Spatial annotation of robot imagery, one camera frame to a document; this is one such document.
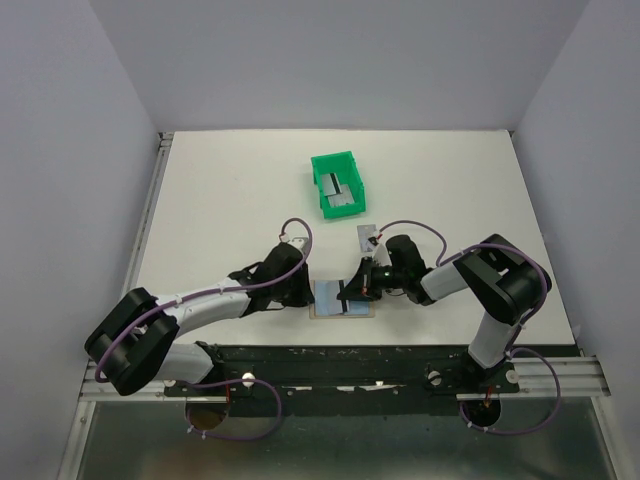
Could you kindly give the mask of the green plastic bin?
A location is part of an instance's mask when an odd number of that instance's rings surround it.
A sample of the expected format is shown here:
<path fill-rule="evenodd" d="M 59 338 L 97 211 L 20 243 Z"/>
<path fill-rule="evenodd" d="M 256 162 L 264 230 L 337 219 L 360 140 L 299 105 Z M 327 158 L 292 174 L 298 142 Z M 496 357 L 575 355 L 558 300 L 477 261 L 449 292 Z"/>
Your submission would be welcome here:
<path fill-rule="evenodd" d="M 311 158 L 323 217 L 328 220 L 366 211 L 365 186 L 351 151 Z"/>

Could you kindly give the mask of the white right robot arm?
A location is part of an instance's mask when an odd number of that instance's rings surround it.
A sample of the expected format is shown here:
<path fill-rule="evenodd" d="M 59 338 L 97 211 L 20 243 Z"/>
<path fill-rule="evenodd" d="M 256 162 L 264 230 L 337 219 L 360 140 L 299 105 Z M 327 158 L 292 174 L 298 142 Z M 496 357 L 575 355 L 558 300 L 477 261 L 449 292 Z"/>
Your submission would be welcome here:
<path fill-rule="evenodd" d="M 384 290 L 400 290 L 413 303 L 427 306 L 470 290 L 484 314 L 467 349 L 470 361 L 460 367 L 460 379 L 471 391 L 485 390 L 496 380 L 495 367 L 507 358 L 522 325 L 544 303 L 552 287 L 548 273 L 499 234 L 435 268 L 426 266 L 407 235 L 390 238 L 386 249 L 390 263 L 362 258 L 337 299 L 371 302 L 379 300 Z"/>

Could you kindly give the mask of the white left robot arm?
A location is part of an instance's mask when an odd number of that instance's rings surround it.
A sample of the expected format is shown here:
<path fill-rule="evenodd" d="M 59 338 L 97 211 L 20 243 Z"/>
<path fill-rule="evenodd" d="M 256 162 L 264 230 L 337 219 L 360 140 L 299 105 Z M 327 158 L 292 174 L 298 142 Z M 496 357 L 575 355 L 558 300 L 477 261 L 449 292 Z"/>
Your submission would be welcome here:
<path fill-rule="evenodd" d="M 276 306 L 303 308 L 314 302 L 306 259 L 310 241 L 278 243 L 261 262 L 235 271 L 203 291 L 154 296 L 129 291 L 89 335 L 84 349 L 96 364 L 94 378 L 127 396 L 148 383 L 176 381 L 201 395 L 222 380 L 222 359 L 205 342 L 177 338 L 222 320 L 267 312 Z"/>

